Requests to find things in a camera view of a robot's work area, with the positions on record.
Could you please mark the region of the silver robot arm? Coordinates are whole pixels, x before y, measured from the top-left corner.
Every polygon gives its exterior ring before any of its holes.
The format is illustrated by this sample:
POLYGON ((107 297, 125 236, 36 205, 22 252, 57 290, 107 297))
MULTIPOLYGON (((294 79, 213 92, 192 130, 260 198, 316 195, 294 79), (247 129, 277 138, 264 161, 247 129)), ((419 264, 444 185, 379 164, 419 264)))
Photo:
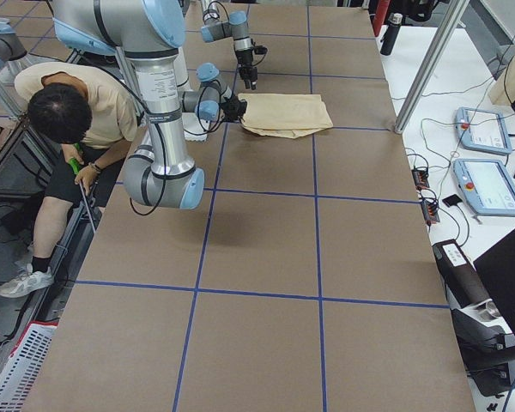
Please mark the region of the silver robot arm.
POLYGON ((204 172, 189 156, 182 114, 214 120, 242 119, 247 103, 221 79, 213 64, 197 70, 198 91, 179 92, 174 61, 185 42, 177 1, 56 1, 55 33, 69 48, 110 56, 122 50, 132 64, 148 136, 124 164, 124 188, 141 205, 194 209, 204 172))
POLYGON ((258 45, 249 33, 247 13, 242 10, 228 12, 220 1, 201 1, 203 41, 212 43, 220 39, 232 39, 237 59, 237 70, 246 89, 255 90, 258 81, 257 66, 263 61, 268 49, 258 45))

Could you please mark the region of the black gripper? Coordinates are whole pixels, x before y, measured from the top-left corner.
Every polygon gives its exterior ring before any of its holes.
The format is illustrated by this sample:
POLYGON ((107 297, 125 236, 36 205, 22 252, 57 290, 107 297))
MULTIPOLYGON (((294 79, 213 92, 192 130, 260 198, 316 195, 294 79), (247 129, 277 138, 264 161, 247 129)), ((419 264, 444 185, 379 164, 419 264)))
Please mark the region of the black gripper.
POLYGON ((257 65, 264 60, 267 54, 267 47, 264 45, 252 45, 244 50, 235 50, 234 53, 237 58, 240 79, 244 84, 251 84, 251 90, 256 90, 258 81, 257 65), (257 63, 254 62, 255 55, 262 57, 257 63))
POLYGON ((232 95, 221 103, 221 109, 225 121, 229 123, 240 121, 245 115, 247 101, 240 100, 236 95, 232 95))

